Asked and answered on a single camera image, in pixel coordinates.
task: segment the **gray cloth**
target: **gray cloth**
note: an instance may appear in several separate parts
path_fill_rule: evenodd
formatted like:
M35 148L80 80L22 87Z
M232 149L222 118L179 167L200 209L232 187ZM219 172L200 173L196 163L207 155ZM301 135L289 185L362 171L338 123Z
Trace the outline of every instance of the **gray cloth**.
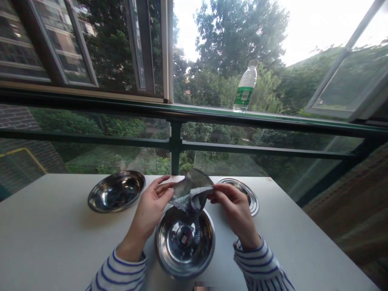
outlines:
M207 196L212 193L212 180L198 169L192 169L190 174L187 173L185 178L174 186L174 196L169 203L194 223L195 243L199 243L201 238L198 217L205 207Z

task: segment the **balcony railing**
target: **balcony railing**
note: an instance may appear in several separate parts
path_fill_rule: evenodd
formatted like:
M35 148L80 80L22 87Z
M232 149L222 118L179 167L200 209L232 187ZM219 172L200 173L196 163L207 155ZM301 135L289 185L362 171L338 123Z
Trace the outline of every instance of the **balcony railing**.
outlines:
M170 138L147 139L119 136L86 135L65 132L45 132L37 130L19 130L1 128L0 137L6 139L24 139L62 143L85 143L165 149L170 152L171 174L179 174L179 158L188 150L204 152L223 152L255 154L263 156L281 156L294 158L315 158L319 160L337 160L339 163L324 177L311 185L297 203L304 206L312 198L328 188L343 174L365 159L369 153L388 140L388 129L346 122L317 120L302 117L278 116L270 114L235 113L229 110L200 108L194 106L140 103L107 98L85 97L49 92L36 92L21 89L0 89L0 103L40 108L53 108L99 114L159 118L170 122ZM201 122L241 127L255 127L276 131L293 131L363 138L352 151L338 152L330 150L304 150L296 148L275 148L250 145L231 145L222 143L203 143L182 139L182 124ZM303 184L303 178L295 184Z

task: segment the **stainless steel bowl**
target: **stainless steel bowl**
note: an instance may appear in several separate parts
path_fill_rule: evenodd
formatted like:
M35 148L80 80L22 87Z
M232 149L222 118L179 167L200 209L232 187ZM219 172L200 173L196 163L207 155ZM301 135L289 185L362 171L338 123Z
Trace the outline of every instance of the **stainless steel bowl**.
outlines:
M182 212L170 207L155 231L155 252L162 269L175 279L192 279L200 275L213 257L214 225L206 210L199 216L200 230L196 230ZM196 231L201 231L198 244Z
M259 212L260 204L257 196L253 191L242 181L236 178L222 178L217 183L228 183L232 184L234 187L239 189L242 193L244 193L248 197L249 209L251 210L251 215L255 216Z
M126 209L143 191L146 178L137 171L123 171L100 181L89 194L88 205L98 213Z

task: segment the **striped sleeve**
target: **striped sleeve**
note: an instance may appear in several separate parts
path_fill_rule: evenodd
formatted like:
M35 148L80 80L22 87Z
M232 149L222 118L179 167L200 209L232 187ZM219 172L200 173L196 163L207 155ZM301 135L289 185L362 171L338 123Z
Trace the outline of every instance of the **striped sleeve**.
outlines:
M256 250L244 251L240 240L234 244L234 260L244 274L248 290L294 291L283 267L262 238Z
M124 261L116 256L116 249L101 266L86 291L137 291L146 275L147 258L141 254L137 263Z

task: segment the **metal bowl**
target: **metal bowl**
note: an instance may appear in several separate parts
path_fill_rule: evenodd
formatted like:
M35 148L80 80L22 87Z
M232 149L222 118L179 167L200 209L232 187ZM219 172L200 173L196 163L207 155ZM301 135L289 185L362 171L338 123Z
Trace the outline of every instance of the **metal bowl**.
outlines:
M236 178L222 178L217 183L228 183L239 189L248 197L249 209L251 210L251 215L255 216L259 212L260 204L257 196L253 191L242 181Z
M146 178L137 171L123 171L100 181L89 194L88 205L98 213L118 212L129 207L143 191Z
M213 257L214 225L206 210L199 216L201 239L194 242L194 223L170 207L155 231L155 252L162 269L175 279L189 280L200 275Z

